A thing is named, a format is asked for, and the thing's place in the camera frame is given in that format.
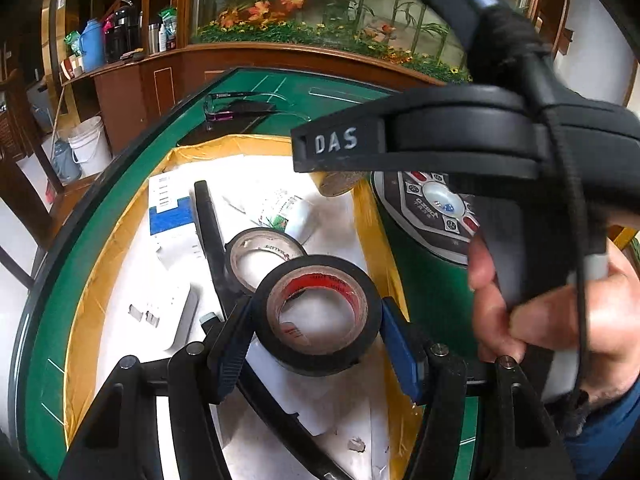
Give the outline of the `person's right hand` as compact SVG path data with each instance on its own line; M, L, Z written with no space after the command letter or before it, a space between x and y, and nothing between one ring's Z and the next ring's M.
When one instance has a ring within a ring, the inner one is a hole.
M491 255L476 234L469 246L468 282L474 292L472 325L482 361L498 356L521 361L529 346L577 348L573 286L553 289L509 312L495 277ZM601 406L623 396L639 377L639 278L613 242L608 242L608 276L589 281L586 295L589 368L582 390L591 405Z

